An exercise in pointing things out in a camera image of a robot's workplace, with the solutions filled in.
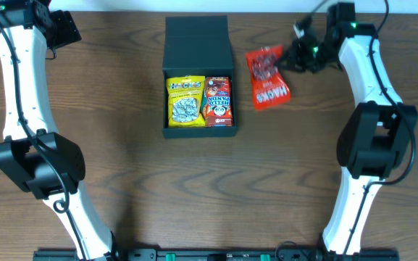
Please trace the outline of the black gift box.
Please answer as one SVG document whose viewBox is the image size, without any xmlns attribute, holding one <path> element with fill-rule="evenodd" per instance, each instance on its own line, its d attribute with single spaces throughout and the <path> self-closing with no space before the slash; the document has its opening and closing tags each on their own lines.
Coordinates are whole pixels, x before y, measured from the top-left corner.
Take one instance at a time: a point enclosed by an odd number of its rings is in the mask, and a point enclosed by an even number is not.
<svg viewBox="0 0 418 261">
<path fill-rule="evenodd" d="M 227 16 L 167 17 L 162 62 L 164 79 L 183 76 L 228 77 L 233 111 L 231 127 L 182 127 L 168 125 L 168 93 L 164 90 L 162 134 L 171 138 L 233 137 L 238 131 L 235 65 Z"/>
</svg>

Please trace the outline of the red dried cranberry bag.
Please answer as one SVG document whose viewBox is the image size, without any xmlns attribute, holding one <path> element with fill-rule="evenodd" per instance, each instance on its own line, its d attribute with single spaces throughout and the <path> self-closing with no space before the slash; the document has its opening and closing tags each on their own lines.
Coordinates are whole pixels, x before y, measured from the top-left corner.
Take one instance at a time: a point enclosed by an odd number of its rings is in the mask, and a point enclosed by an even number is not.
<svg viewBox="0 0 418 261">
<path fill-rule="evenodd" d="M 268 46 L 246 53 L 251 76 L 252 102 L 257 111 L 290 101 L 290 90 L 280 74 L 276 61 L 283 46 Z"/>
</svg>

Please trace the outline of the red Hello Panda box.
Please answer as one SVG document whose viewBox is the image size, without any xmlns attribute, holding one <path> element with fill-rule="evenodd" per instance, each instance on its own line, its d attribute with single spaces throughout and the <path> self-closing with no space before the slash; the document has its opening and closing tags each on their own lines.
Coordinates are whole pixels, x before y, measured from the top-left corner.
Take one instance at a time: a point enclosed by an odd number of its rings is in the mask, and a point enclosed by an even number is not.
<svg viewBox="0 0 418 261">
<path fill-rule="evenodd" d="M 206 127 L 231 127 L 231 85 L 228 77 L 208 77 L 204 82 L 202 115 Z"/>
</svg>

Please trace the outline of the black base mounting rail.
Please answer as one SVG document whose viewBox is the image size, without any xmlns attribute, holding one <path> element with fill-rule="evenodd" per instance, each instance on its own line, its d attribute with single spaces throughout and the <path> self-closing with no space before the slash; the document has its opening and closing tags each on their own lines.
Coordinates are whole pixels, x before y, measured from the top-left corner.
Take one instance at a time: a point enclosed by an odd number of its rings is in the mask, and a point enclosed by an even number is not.
<svg viewBox="0 0 418 261">
<path fill-rule="evenodd" d="M 363 250 L 353 256 L 327 254 L 318 249 L 287 247 L 277 251 L 198 251 L 198 250 L 155 250 L 131 249 L 114 257 L 107 254 L 99 261 L 316 261 L 316 260 L 356 260 L 356 261 L 399 261 L 396 250 Z"/>
</svg>

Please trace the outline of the yellow seed snack bag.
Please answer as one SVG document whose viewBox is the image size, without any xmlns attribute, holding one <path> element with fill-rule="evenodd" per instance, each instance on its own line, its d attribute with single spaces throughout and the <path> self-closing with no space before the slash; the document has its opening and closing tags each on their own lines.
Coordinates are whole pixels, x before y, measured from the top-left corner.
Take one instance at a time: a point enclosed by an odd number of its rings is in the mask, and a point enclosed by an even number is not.
<svg viewBox="0 0 418 261">
<path fill-rule="evenodd" d="M 206 125 L 201 114 L 204 76 L 168 78 L 167 118 L 170 128 L 199 128 Z"/>
</svg>

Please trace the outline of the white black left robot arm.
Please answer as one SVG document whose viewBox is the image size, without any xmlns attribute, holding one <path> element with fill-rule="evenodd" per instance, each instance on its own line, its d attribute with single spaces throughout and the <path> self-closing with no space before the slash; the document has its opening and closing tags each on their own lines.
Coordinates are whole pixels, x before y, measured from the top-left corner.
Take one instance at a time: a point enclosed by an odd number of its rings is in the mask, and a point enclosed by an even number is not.
<svg viewBox="0 0 418 261">
<path fill-rule="evenodd" d="M 49 1 L 0 1 L 0 61 L 6 102 L 0 170 L 54 211 L 75 244 L 70 260 L 118 260 L 111 230 L 86 191 L 80 147 L 59 134 L 49 102 L 47 52 L 81 40 L 68 11 Z"/>
</svg>

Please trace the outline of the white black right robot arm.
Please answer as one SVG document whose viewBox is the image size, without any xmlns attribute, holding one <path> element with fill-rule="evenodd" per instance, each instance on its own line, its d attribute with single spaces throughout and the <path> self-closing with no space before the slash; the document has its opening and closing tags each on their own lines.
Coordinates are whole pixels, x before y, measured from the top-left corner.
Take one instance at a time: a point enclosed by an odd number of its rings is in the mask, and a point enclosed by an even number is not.
<svg viewBox="0 0 418 261">
<path fill-rule="evenodd" d="M 395 250 L 363 250 L 361 235 L 378 191 L 413 168 L 417 109 L 405 105 L 390 83 L 380 56 L 381 27 L 358 22 L 352 1 L 328 7 L 323 39 L 312 21 L 308 14 L 293 26 L 296 39 L 275 66 L 317 73 L 334 63 L 348 76 L 355 109 L 336 145 L 341 180 L 333 213 L 309 259 L 397 260 Z"/>
</svg>

